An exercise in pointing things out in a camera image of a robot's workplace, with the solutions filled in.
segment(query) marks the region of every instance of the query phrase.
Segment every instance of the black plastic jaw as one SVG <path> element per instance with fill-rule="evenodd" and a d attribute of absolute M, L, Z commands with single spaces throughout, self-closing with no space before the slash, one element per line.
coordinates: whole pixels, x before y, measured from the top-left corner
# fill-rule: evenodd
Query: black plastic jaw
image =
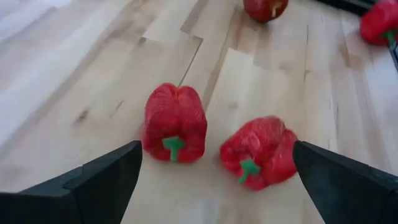
<path fill-rule="evenodd" d="M 293 158 L 326 224 L 398 223 L 398 177 L 307 142 Z"/>
<path fill-rule="evenodd" d="M 120 223 L 142 162 L 133 141 L 19 193 L 0 193 L 0 223 Z"/>

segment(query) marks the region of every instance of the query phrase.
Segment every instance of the light wood surface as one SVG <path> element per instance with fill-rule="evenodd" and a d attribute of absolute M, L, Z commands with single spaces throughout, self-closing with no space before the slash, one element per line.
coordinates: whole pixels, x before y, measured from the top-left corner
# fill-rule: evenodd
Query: light wood surface
<path fill-rule="evenodd" d="M 0 190 L 139 139 L 147 97 L 171 82 L 202 98 L 206 153 L 190 166 L 145 155 L 123 223 L 323 223 L 297 175 L 250 192 L 218 148 L 276 114 L 300 139 L 397 175 L 397 71 L 358 24 L 311 0 L 266 25 L 241 0 L 2 0 Z"/>

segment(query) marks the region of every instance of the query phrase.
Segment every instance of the wrinkled pepper skin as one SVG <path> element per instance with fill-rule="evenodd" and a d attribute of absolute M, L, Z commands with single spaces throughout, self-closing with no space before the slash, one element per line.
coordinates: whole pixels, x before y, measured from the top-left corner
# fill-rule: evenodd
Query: wrinkled pepper skin
<path fill-rule="evenodd" d="M 362 38 L 374 45 L 392 46 L 398 41 L 398 0 L 375 3 L 361 19 Z"/>
<path fill-rule="evenodd" d="M 142 142 L 153 158 L 195 162 L 205 153 L 206 130 L 205 112 L 193 88 L 164 83 L 147 100 Z"/>
<path fill-rule="evenodd" d="M 260 23 L 278 18 L 285 11 L 289 0 L 243 0 L 249 16 Z"/>
<path fill-rule="evenodd" d="M 256 118 L 221 145 L 221 163 L 240 177 L 240 183 L 261 190 L 296 173 L 293 162 L 296 140 L 297 136 L 278 117 Z"/>

